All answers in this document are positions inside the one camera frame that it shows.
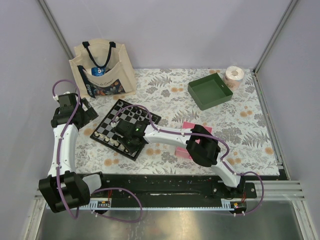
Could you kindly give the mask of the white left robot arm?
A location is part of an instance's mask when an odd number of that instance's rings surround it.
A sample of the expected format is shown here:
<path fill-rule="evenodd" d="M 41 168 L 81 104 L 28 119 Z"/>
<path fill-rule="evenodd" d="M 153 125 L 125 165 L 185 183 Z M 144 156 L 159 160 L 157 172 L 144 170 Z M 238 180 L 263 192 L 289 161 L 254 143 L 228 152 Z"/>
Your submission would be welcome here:
<path fill-rule="evenodd" d="M 79 130 L 98 117 L 85 98 L 66 92 L 56 97 L 59 107 L 51 120 L 54 134 L 52 163 L 47 177 L 39 180 L 38 188 L 54 213 L 89 204 L 92 193 L 102 198 L 109 186 L 102 173 L 80 176 L 76 173 L 75 151 Z"/>

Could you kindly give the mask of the black white chess board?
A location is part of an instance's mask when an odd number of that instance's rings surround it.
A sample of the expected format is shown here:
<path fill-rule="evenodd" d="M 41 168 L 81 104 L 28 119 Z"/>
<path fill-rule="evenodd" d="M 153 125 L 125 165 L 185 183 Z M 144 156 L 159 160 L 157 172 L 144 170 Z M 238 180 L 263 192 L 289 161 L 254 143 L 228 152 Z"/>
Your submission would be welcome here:
<path fill-rule="evenodd" d="M 135 161 L 146 145 L 137 136 L 129 136 L 128 131 L 139 132 L 142 123 L 158 124 L 162 118 L 155 113 L 147 113 L 141 107 L 119 99 L 91 134 L 90 138 Z"/>

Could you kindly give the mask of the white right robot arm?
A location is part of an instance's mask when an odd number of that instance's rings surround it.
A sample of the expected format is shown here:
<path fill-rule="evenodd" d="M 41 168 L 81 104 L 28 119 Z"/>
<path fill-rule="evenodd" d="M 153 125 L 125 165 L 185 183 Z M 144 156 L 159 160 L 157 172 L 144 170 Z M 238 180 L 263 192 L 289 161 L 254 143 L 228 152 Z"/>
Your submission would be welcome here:
<path fill-rule="evenodd" d="M 129 153 L 136 152 L 145 144 L 165 144 L 187 150 L 192 160 L 199 166 L 213 168 L 223 181 L 228 194 L 239 198 L 246 191 L 246 180 L 232 166 L 224 161 L 219 140 L 203 126 L 196 124 L 193 128 L 161 128 L 153 122 L 137 121 L 131 123 L 123 119 L 112 122 L 113 130 L 120 135 L 119 142 Z"/>

